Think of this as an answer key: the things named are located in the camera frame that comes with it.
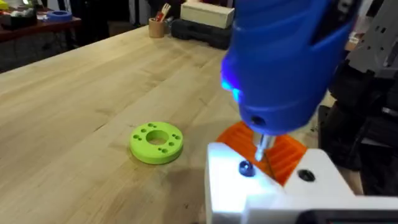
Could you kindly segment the left gripper white and orange left finger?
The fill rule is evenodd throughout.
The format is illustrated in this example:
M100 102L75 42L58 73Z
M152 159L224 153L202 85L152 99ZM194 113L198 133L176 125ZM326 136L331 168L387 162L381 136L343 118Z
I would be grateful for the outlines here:
M254 162L253 131L242 121L207 145L205 207L207 223L240 223L247 198L282 193L269 168Z

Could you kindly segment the left gripper white and orange right finger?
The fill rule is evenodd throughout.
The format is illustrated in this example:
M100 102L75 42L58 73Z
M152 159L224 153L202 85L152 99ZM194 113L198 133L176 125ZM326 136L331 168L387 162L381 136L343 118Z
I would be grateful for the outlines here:
M339 169L321 149L308 148L289 135L277 136L266 151L268 173L289 194L353 197Z

